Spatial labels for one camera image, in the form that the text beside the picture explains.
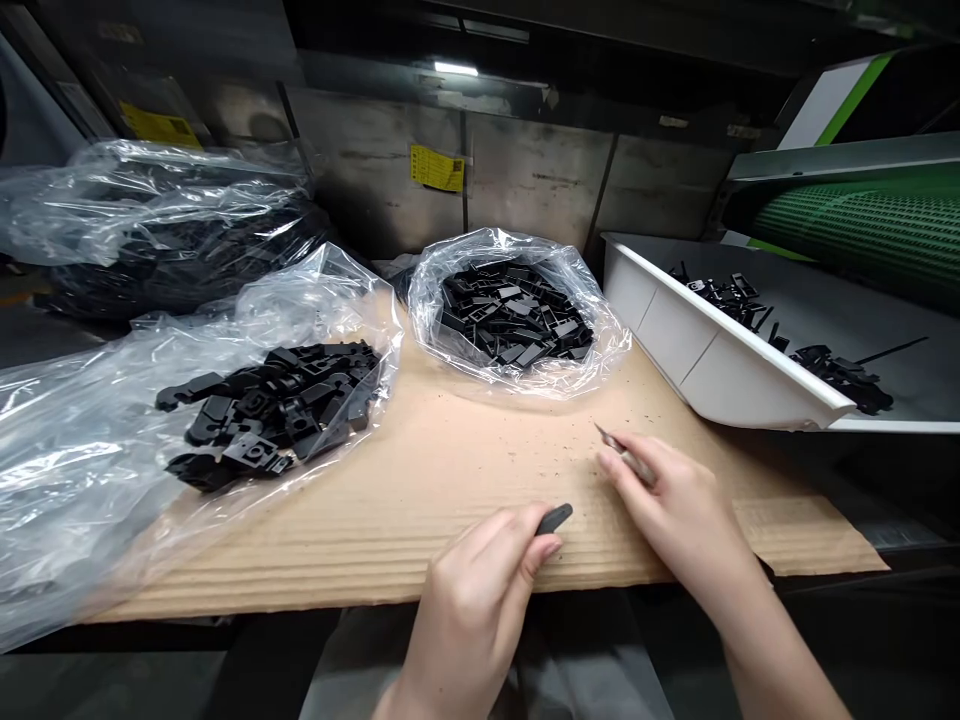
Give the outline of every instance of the corrugated cardboard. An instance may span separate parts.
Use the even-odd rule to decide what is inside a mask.
[[[658,435],[712,468],[777,574],[887,569],[829,502],[778,467],[760,436],[701,420],[639,348],[603,389],[576,401],[518,407],[479,400],[480,390],[408,335],[379,430],[301,492],[95,620],[412,600],[451,536],[531,500],[574,508],[539,591],[668,580],[598,475],[594,421]]]

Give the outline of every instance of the wrist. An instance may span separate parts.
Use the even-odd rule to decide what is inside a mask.
[[[703,578],[700,587],[691,594],[710,617],[718,630],[739,626],[757,612],[780,601],[770,586],[756,558],[733,568],[718,568],[715,578]]]
[[[387,688],[377,705],[373,720],[445,720],[438,708],[432,706],[410,684],[404,682],[401,671]]]

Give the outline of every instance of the fluorescent light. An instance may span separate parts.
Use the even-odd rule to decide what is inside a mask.
[[[452,72],[456,75],[472,75],[476,77],[478,74],[477,69],[469,65],[451,65],[450,63],[436,62],[433,64],[433,67],[437,72]]]

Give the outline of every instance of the white bin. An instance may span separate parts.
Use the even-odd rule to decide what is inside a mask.
[[[604,233],[604,294],[640,346],[699,415],[773,430],[960,433],[960,321],[766,252]],[[743,273],[775,307],[759,336],[671,278],[729,282]],[[789,354],[828,345],[856,360],[923,335],[867,365],[893,408],[872,417],[766,339],[779,321]]]

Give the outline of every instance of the green conveyor belt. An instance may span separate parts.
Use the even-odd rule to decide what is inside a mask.
[[[749,232],[960,314],[960,175],[794,188]]]

